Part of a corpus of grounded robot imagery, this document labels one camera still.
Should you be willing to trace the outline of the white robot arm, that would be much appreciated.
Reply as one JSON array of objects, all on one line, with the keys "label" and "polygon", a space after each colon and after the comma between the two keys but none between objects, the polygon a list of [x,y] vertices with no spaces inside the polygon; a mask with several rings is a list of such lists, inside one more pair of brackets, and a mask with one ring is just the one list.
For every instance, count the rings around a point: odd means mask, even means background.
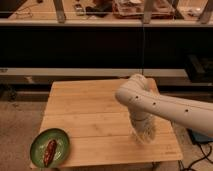
[{"label": "white robot arm", "polygon": [[154,140],[155,116],[213,138],[213,103],[157,94],[141,74],[125,81],[115,98],[127,107],[134,133],[142,142]]}]

